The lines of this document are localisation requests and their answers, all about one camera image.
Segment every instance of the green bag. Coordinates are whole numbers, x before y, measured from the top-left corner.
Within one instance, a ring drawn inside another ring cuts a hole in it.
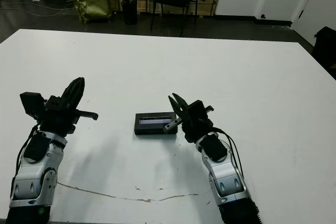
[[[112,15],[110,0],[75,0],[79,20],[87,23],[93,20],[108,20]]]

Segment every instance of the robotic arm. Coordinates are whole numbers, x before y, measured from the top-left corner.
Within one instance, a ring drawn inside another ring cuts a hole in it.
[[[197,150],[202,153],[202,161],[209,170],[209,183],[223,222],[261,224],[259,210],[246,187],[241,166],[240,171],[238,169],[231,143],[233,140],[221,129],[213,127],[207,116],[214,109],[211,106],[204,108],[200,100],[188,105],[177,94],[173,96],[175,100],[171,97],[169,100],[179,118],[166,125],[164,131],[168,132],[182,124],[186,140],[195,143]],[[220,140],[217,132],[226,135],[229,144]]]
[[[98,118],[96,113],[76,109],[84,87],[84,78],[77,78],[61,97],[52,95],[49,100],[44,100],[39,93],[20,95],[26,113],[37,121],[37,125],[18,154],[6,224],[48,222],[57,170],[67,144],[65,137],[75,131],[74,124],[81,116]]]

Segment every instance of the dark floor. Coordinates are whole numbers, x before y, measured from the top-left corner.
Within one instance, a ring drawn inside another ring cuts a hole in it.
[[[27,2],[45,5],[53,8],[73,7],[70,0],[0,0],[0,4]],[[17,4],[0,6],[0,42],[20,28],[81,31],[89,33],[130,34],[149,36],[180,36],[183,18],[180,16],[156,16],[153,31],[150,31],[151,16],[138,15],[136,25],[126,25],[121,13],[114,15],[110,23],[83,24],[78,21],[75,9],[65,10],[57,16],[38,17],[18,10],[4,10],[5,8],[24,9],[38,15],[55,14],[57,10],[46,9],[34,5]],[[193,19],[186,22],[183,37],[214,38],[214,39],[242,39],[242,40],[272,40],[295,41],[301,44],[308,52],[312,46],[295,31],[286,26],[256,25],[253,22],[222,21],[213,18],[198,18],[197,25]]]

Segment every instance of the crack on table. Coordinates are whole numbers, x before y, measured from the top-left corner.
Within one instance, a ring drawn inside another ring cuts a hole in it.
[[[201,194],[183,194],[183,195],[175,195],[175,196],[171,196],[171,197],[167,197],[167,198],[163,198],[163,199],[130,199],[130,198],[123,198],[123,197],[117,197],[117,196],[113,196],[113,195],[108,195],[108,194],[102,194],[102,193],[98,193],[96,191],[90,191],[90,190],[85,190],[82,188],[78,188],[78,187],[74,187],[74,186],[69,186],[60,182],[57,182],[57,184],[70,188],[70,189],[74,189],[77,191],[83,191],[85,193],[90,193],[90,194],[96,194],[96,195],[100,195],[100,196],[104,196],[104,197],[109,197],[109,198],[115,198],[115,199],[124,199],[124,200],[131,200],[131,201],[142,201],[142,202],[146,202],[146,203],[151,203],[152,201],[165,201],[168,199],[172,199],[172,198],[181,198],[181,197],[188,197],[188,196],[199,196],[201,194],[205,194],[208,193],[209,191],[206,191],[205,193],[201,193]]]

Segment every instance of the white door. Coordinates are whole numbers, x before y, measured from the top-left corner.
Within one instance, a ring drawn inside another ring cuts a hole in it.
[[[324,26],[336,30],[336,0],[309,0],[293,29],[314,46],[314,35]]]

